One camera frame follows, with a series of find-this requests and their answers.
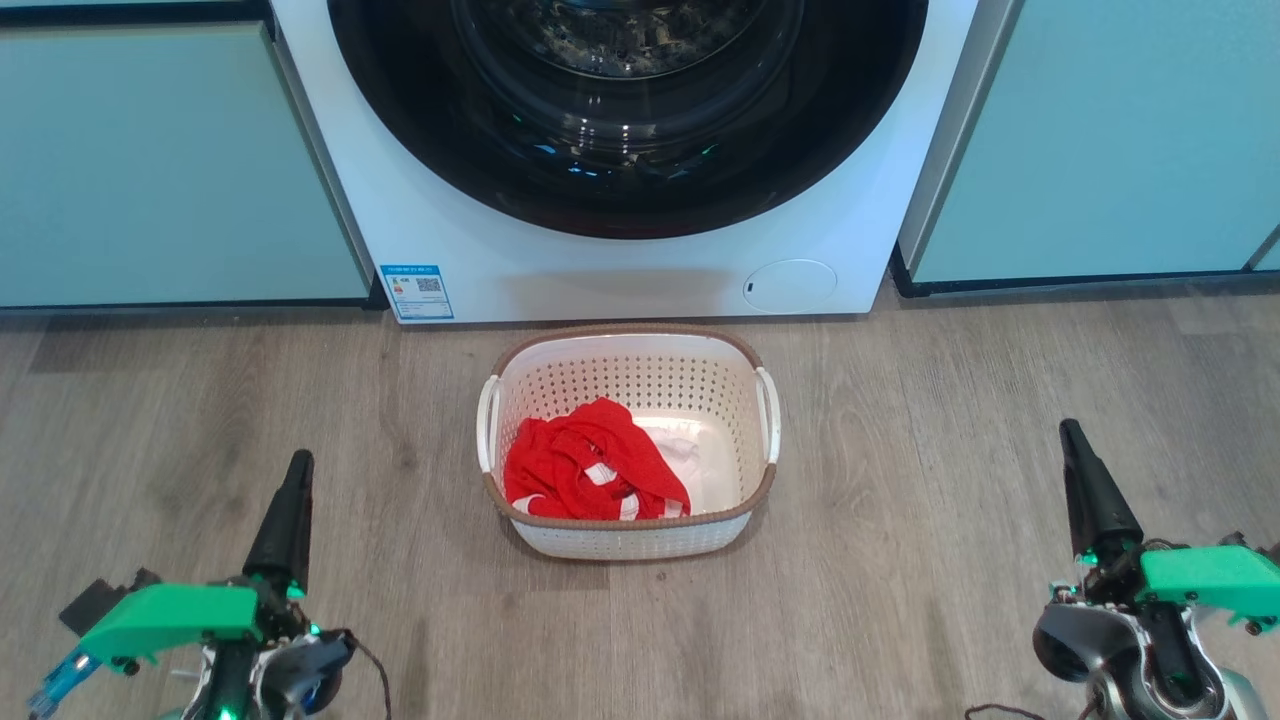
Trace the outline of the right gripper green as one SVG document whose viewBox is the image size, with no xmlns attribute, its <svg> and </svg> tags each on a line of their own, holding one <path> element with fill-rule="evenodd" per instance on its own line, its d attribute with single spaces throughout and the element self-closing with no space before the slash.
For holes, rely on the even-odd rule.
<svg viewBox="0 0 1280 720">
<path fill-rule="evenodd" d="M 1138 547 L 1144 532 L 1082 424 L 1059 423 L 1073 552 L 1088 605 L 1140 615 L 1152 605 L 1216 609 L 1252 635 L 1280 629 L 1280 544 Z"/>
</svg>

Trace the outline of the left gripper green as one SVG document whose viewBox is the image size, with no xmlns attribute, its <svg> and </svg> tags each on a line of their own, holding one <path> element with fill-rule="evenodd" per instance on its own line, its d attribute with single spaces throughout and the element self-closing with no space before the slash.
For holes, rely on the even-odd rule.
<svg viewBox="0 0 1280 720">
<path fill-rule="evenodd" d="M 243 564 L 243 574 L 256 578 L 146 587 L 81 637 L 79 647 L 129 674 L 132 664 L 154 664 L 157 655 L 188 644 L 247 642 L 260 650 L 312 633 L 297 603 L 297 593 L 308 589 L 312 512 L 314 454 L 298 448 Z"/>
</svg>

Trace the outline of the red garment with white print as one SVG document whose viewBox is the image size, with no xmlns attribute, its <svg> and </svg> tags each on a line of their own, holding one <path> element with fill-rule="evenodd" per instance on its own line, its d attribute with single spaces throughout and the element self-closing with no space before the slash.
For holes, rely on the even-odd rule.
<svg viewBox="0 0 1280 720">
<path fill-rule="evenodd" d="M 535 518 L 643 521 L 692 512 L 689 489 L 658 443 L 609 398 L 522 420 L 502 482 L 508 505 Z"/>
</svg>

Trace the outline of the round washing machine door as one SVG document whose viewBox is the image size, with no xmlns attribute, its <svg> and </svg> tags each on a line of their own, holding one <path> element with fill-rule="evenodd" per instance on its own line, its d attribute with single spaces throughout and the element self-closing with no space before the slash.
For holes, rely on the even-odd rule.
<svg viewBox="0 0 1280 720">
<path fill-rule="evenodd" d="M 611 240 L 718 231 L 852 155 L 904 91 L 929 0 L 788 0 L 727 53 L 595 79 L 466 29 L 454 0 L 328 0 L 370 108 L 428 169 L 520 220 Z"/>
</svg>

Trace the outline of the white front-load washing machine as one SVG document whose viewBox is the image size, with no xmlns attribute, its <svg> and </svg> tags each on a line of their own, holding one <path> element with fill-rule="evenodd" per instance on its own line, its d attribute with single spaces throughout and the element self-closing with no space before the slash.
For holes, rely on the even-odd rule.
<svg viewBox="0 0 1280 720">
<path fill-rule="evenodd" d="M 271 4 L 378 281 L 385 291 L 384 264 L 439 266 L 454 323 L 868 313 L 977 9 L 977 0 L 929 0 L 902 95 L 809 190 L 718 231 L 611 240 L 534 225 L 445 182 L 370 108 L 340 54 L 328 0 Z M 786 259 L 827 264 L 836 291 L 809 313 L 756 311 L 742 296 L 745 279 Z"/>
</svg>

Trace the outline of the stainless steel washing machine drum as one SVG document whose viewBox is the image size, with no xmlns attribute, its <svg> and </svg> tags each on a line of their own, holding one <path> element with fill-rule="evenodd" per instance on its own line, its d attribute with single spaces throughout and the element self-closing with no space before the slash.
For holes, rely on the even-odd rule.
<svg viewBox="0 0 1280 720">
<path fill-rule="evenodd" d="M 595 79 L 689 70 L 762 26 L 780 29 L 788 0 L 454 0 L 466 29 L 500 49 Z"/>
</svg>

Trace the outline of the blue energy label sticker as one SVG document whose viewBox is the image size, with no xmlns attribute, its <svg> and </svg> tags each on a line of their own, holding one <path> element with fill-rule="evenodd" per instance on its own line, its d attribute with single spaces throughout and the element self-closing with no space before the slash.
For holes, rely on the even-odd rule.
<svg viewBox="0 0 1280 720">
<path fill-rule="evenodd" d="M 454 320 L 449 295 L 436 265 L 380 265 L 390 309 L 401 324 Z"/>
</svg>

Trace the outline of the wide teal cabinet grey side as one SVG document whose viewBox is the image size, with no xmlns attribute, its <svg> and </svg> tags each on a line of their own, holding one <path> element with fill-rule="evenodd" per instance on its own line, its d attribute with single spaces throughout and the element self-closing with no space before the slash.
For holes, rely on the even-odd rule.
<svg viewBox="0 0 1280 720">
<path fill-rule="evenodd" d="M 906 299 L 1280 279 L 1280 0 L 977 0 L 891 258 Z"/>
</svg>

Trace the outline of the round white filter cover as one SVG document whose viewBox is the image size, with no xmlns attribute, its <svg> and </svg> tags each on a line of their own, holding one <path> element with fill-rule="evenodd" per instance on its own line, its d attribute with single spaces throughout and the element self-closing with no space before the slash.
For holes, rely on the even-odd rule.
<svg viewBox="0 0 1280 720">
<path fill-rule="evenodd" d="M 838 277 L 824 263 L 786 259 L 756 269 L 745 279 L 745 301 L 764 314 L 801 314 L 822 306 L 836 291 Z"/>
</svg>

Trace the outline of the white perforated basket brown rim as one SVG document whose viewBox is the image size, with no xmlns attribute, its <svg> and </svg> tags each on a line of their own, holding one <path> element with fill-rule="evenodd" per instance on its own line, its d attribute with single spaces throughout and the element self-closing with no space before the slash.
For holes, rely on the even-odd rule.
<svg viewBox="0 0 1280 720">
<path fill-rule="evenodd" d="M 507 502 L 502 474 L 518 424 L 596 398 L 623 405 L 641 428 L 696 447 L 690 518 L 543 519 Z M 479 395 L 476 454 L 486 492 L 539 553 L 666 561 L 713 553 L 742 534 L 774 480 L 782 416 L 772 375 L 731 334 L 698 325 L 584 327 L 529 340 L 499 360 Z"/>
</svg>

